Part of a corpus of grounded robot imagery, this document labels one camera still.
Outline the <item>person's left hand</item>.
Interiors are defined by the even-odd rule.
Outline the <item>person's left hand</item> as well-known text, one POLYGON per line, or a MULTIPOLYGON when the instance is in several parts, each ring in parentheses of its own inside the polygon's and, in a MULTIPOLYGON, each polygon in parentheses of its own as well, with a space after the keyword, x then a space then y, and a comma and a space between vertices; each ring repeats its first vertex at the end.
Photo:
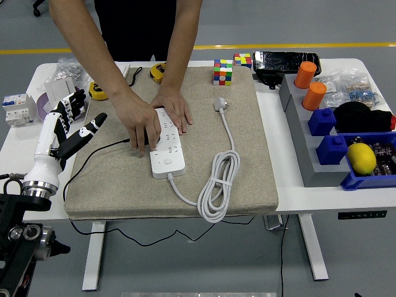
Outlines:
POLYGON ((192 116, 180 89, 161 87, 150 105, 153 108, 166 109, 173 124, 178 128, 179 135, 185 134, 188 125, 192 125, 192 116))

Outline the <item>person's right hand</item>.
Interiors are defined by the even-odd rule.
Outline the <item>person's right hand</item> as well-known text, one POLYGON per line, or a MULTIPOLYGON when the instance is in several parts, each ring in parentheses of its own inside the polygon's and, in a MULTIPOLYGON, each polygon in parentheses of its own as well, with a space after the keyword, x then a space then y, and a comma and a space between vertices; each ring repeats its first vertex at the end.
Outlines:
POLYGON ((121 123, 126 128, 131 147, 145 155, 145 136, 151 150, 155 150, 161 134, 157 112, 130 88, 109 95, 121 123))

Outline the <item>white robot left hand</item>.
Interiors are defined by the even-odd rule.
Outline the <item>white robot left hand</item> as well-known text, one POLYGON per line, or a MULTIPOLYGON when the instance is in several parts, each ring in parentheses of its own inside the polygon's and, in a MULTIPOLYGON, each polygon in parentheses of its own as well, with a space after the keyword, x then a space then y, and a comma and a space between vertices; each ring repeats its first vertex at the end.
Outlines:
POLYGON ((35 149, 33 168, 24 177, 23 192, 28 196, 50 197, 59 188, 58 175, 66 161, 87 145, 107 118, 100 113, 86 126, 67 136, 71 124, 85 107, 85 91, 78 90, 62 100, 45 117, 35 149))

